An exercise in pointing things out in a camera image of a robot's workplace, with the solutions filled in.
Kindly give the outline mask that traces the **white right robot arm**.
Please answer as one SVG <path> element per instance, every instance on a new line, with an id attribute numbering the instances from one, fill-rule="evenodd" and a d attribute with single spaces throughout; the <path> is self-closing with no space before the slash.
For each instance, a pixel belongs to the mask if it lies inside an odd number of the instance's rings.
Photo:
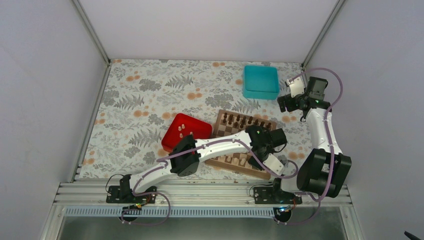
<path id="1" fill-rule="evenodd" d="M 255 148 L 248 163 L 265 170 L 275 177 L 271 198 L 278 204 L 284 203 L 290 195 L 306 194 L 313 201 L 320 202 L 325 197 L 338 196 L 351 168 L 349 156 L 343 155 L 332 127 L 333 104 L 324 100 L 328 81 L 310 77 L 308 84 L 294 77 L 287 80 L 290 93 L 278 97 L 281 112 L 302 110 L 308 124 L 312 150 L 301 167 L 296 166 L 291 175 L 283 175 L 280 162 L 274 157 L 271 148 Z"/>

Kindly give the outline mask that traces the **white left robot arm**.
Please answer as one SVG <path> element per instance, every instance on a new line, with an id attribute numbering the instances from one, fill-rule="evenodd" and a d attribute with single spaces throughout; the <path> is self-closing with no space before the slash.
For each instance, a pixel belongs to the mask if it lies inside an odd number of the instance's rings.
<path id="1" fill-rule="evenodd" d="M 263 126 L 250 125 L 232 135 L 211 139 L 195 139 L 185 136 L 166 157 L 157 164 L 137 174 L 122 175 L 118 185 L 107 189 L 109 204 L 154 203 L 158 192 L 156 184 L 172 177 L 187 177 L 197 172 L 201 163 L 231 154 L 250 154 L 247 162 L 273 176 L 283 174 L 283 164 L 274 155 L 276 147 L 285 147 L 287 138 L 281 128 L 269 130 Z"/>

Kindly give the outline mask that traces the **wooden chessboard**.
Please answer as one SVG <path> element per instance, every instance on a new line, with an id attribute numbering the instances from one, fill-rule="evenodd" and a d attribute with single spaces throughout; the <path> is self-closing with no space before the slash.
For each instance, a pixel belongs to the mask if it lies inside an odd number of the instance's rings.
<path id="1" fill-rule="evenodd" d="M 270 131 L 277 128 L 277 124 L 274 121 L 259 118 L 257 115 L 248 116 L 221 109 L 218 111 L 212 137 L 219 138 L 233 135 L 245 130 L 246 127 L 251 125 L 265 127 Z M 268 172 L 254 168 L 248 163 L 250 157 L 251 155 L 249 153 L 233 153 L 208 159 L 205 161 L 205 164 L 233 173 L 269 180 L 271 175 Z M 243 158 L 246 158 L 245 166 L 240 165 L 241 159 Z"/>

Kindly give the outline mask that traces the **teal square plastic bin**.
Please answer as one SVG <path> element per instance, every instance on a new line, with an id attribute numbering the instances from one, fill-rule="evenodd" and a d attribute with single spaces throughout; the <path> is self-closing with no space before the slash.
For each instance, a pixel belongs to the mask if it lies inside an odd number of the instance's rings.
<path id="1" fill-rule="evenodd" d="M 280 93 L 278 70 L 273 66 L 246 65 L 242 95 L 247 99 L 276 100 Z"/>

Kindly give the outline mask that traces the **red square plastic tray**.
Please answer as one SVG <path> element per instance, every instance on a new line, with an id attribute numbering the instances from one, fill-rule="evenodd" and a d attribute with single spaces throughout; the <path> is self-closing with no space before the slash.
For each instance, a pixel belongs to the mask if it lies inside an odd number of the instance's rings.
<path id="1" fill-rule="evenodd" d="M 195 139 L 209 139 L 213 132 L 211 124 L 183 113 L 178 113 L 170 126 L 165 129 L 161 145 L 169 153 L 185 136 L 193 135 Z"/>

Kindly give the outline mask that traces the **floral patterned table mat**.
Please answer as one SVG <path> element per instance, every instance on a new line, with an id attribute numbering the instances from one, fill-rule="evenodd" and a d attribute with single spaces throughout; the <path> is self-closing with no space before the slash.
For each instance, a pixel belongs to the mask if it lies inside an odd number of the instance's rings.
<path id="1" fill-rule="evenodd" d="M 213 125 L 219 110 L 276 123 L 288 144 L 277 157 L 301 166 L 312 150 L 301 111 L 280 112 L 275 100 L 243 96 L 245 61 L 115 59 L 79 176 L 137 174 L 167 155 L 161 141 L 177 114 Z"/>

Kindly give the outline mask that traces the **right aluminium frame post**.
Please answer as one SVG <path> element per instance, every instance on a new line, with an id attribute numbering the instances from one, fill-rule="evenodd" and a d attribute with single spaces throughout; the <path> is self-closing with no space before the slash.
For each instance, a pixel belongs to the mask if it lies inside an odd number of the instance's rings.
<path id="1" fill-rule="evenodd" d="M 324 25 L 322 26 L 321 30 L 319 31 L 315 41 L 313 42 L 311 48 L 309 49 L 305 59 L 303 60 L 301 66 L 303 69 L 305 69 L 312 58 L 314 57 L 316 51 L 318 50 L 319 46 L 321 45 L 322 41 L 324 40 L 325 36 L 327 35 L 328 31 L 332 27 L 333 23 L 335 22 L 336 18 L 342 11 L 344 5 L 346 4 L 346 0 L 337 0 L 333 9 L 331 10 L 329 16 L 327 17 Z"/>

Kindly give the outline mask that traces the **aluminium front rail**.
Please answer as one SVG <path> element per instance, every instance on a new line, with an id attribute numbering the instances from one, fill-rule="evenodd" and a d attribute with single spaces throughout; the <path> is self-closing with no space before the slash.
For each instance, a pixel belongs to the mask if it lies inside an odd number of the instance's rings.
<path id="1" fill-rule="evenodd" d="M 157 185 L 152 198 L 132 217 L 272 218 L 288 203 L 260 202 L 260 180 L 168 180 Z M 104 180 L 61 183 L 55 195 L 43 240 L 56 240 L 65 217 L 117 217 L 126 203 L 108 203 Z"/>

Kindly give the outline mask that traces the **aluminium corner frame post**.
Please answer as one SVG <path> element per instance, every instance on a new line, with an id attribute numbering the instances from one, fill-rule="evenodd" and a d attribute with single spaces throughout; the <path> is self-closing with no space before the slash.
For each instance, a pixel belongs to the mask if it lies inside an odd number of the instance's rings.
<path id="1" fill-rule="evenodd" d="M 80 0 L 71 0 L 71 3 L 74 5 L 77 14 L 79 15 L 79 17 L 82 20 L 82 24 L 83 24 L 84 28 L 87 30 L 91 40 L 93 41 L 95 47 L 97 48 L 97 51 L 99 52 L 101 58 L 103 59 L 105 64 L 107 66 L 109 66 L 111 59 L 108 56 L 103 44 L 101 43 L 101 40 L 100 40 L 98 34 L 96 33 L 95 28 L 94 28 L 92 22 L 90 21 L 89 16 L 88 16 L 87 12 L 85 11 L 81 1 Z"/>

